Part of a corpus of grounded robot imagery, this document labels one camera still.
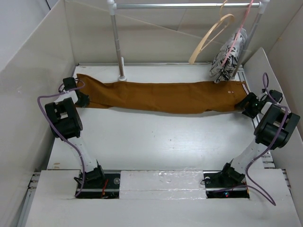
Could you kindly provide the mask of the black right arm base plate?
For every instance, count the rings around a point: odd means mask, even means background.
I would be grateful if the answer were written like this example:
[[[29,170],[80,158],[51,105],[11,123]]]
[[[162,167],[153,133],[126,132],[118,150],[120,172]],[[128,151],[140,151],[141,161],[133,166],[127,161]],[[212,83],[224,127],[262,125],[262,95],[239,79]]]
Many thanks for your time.
[[[207,199],[249,199],[249,192],[245,183],[237,182],[220,171],[204,171],[200,184],[205,187]]]

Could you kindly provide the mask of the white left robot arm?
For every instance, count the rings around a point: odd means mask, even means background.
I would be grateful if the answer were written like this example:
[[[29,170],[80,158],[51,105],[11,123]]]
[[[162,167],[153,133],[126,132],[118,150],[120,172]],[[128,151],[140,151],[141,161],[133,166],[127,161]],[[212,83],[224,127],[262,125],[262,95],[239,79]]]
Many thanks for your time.
[[[44,106],[51,131],[55,137],[67,142],[79,159],[82,171],[80,176],[75,178],[76,182],[88,188],[102,187],[106,177],[101,165],[90,156],[81,139],[83,125],[76,109],[77,105],[88,106],[89,96],[80,92],[77,87],[78,79],[68,77],[62,81],[58,98]]]

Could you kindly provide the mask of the brown trousers with striped trim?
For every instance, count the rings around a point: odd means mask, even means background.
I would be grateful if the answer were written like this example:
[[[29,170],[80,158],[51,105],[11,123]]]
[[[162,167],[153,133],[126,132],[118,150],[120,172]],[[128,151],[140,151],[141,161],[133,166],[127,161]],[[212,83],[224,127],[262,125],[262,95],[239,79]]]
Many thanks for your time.
[[[102,83],[85,74],[81,92],[88,95],[89,108],[125,108],[170,114],[200,114],[208,111],[232,112],[248,94],[242,81],[214,83]]]

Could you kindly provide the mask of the beige wooden hanger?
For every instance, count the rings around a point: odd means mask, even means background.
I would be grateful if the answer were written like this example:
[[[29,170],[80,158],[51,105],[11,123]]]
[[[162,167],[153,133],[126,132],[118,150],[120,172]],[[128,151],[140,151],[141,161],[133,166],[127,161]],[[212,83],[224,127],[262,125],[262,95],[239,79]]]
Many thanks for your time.
[[[189,64],[194,64],[199,54],[235,21],[235,16],[233,14],[222,14],[222,9],[227,4],[227,2],[228,1],[225,0],[222,6],[220,6],[219,20],[203,36],[203,38],[193,51],[192,55],[190,56],[188,60]]]

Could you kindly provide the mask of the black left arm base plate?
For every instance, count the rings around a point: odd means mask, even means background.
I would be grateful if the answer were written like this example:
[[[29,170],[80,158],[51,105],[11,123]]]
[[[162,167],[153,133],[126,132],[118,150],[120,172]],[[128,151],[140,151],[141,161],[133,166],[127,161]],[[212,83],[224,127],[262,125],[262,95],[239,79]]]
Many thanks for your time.
[[[76,198],[78,199],[118,199],[121,172],[105,172],[105,180],[101,183],[85,183],[82,190],[81,180],[75,177],[77,182],[77,189],[75,192]]]

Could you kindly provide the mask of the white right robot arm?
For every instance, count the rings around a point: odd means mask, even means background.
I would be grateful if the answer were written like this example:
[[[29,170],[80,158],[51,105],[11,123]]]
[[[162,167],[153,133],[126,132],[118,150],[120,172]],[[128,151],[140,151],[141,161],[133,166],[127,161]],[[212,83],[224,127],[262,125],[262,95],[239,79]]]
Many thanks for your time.
[[[282,148],[292,136],[300,116],[290,113],[280,105],[282,93],[270,90],[256,96],[250,92],[235,108],[243,110],[242,114],[254,119],[258,114],[263,117],[254,131],[255,139],[230,163],[226,163],[219,173],[219,181],[224,186],[240,183],[246,174],[247,165],[261,155],[258,145],[270,150]]]

